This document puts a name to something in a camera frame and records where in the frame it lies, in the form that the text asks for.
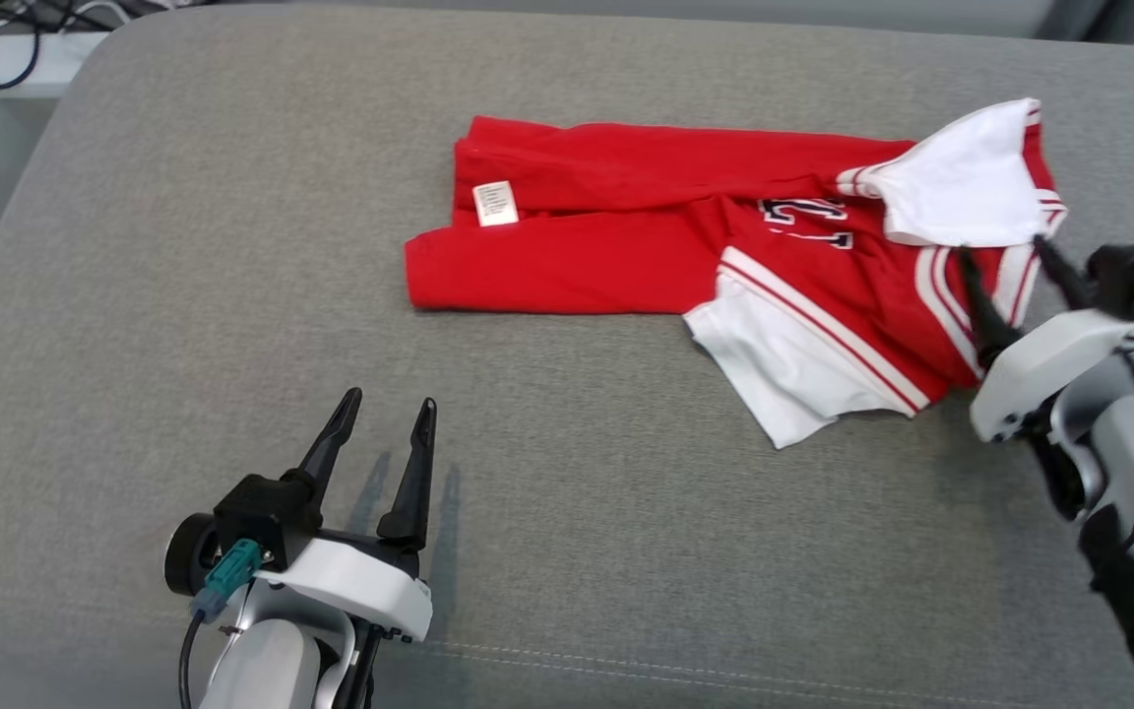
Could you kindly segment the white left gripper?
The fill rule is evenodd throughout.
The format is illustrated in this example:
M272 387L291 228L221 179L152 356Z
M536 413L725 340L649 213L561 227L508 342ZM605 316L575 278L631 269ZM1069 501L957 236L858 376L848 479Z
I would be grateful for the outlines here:
M301 464L281 481L305 493L303 515L311 529L323 525L321 503L335 462L352 437L363 391L352 387L321 427ZM432 591L421 579L426 547L429 499L435 467L435 400L426 398L409 437L411 451L390 510L379 520L376 535L325 531L278 562L278 583L308 600L324 604L387 628L412 642L426 640L435 614Z

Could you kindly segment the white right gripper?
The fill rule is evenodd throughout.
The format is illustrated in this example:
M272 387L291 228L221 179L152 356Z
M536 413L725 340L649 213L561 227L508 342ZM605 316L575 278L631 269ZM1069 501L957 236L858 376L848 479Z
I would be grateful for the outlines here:
M1067 309L1022 337L995 309L972 248L957 248L976 362L984 378L971 402L971 423L982 441L1008 440L1023 421L1116 351L1134 349L1134 320L1093 309L1095 289L1051 239L1032 239L1046 278Z

